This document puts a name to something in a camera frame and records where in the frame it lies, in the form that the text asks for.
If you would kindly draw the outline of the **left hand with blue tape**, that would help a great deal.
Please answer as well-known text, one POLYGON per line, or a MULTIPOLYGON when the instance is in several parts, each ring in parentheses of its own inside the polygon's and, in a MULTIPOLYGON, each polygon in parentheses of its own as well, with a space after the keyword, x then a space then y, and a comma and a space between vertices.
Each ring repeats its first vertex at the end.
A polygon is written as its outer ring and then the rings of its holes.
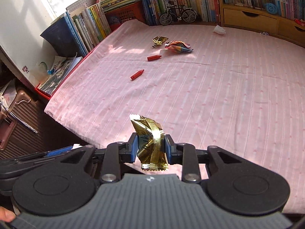
POLYGON ((0 207, 0 220, 10 223, 11 221, 13 221, 15 219, 16 215, 14 212, 4 208, 4 207, 0 207))

